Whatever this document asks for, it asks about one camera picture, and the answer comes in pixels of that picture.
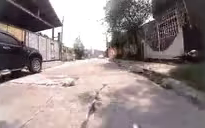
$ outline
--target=street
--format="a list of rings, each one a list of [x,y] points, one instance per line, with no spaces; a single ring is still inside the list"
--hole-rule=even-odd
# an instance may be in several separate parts
[[[62,86],[65,78],[75,85]],[[205,128],[205,110],[113,62],[91,59],[0,83],[0,128]]]

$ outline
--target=car tire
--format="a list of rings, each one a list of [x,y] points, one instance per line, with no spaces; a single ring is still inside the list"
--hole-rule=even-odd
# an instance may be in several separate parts
[[[29,61],[28,69],[31,73],[39,73],[42,69],[42,61],[40,58],[33,57]]]

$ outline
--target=dark car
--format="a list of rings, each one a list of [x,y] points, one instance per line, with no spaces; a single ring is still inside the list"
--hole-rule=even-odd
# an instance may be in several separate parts
[[[7,32],[0,30],[0,71],[10,70],[12,73],[28,67],[32,73],[42,68],[42,56],[38,50],[26,47]]]

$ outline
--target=car window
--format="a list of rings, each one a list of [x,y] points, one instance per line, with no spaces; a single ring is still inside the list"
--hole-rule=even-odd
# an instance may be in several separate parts
[[[3,34],[0,32],[0,42],[1,43],[8,43],[8,44],[18,44],[17,40],[15,40],[13,37]]]

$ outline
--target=sky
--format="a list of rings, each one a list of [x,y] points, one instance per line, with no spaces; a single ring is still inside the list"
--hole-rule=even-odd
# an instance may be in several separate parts
[[[63,43],[73,47],[75,39],[80,36],[87,49],[106,49],[106,27],[102,25],[106,0],[50,0],[58,17],[64,16]],[[51,37],[51,30],[43,31]]]

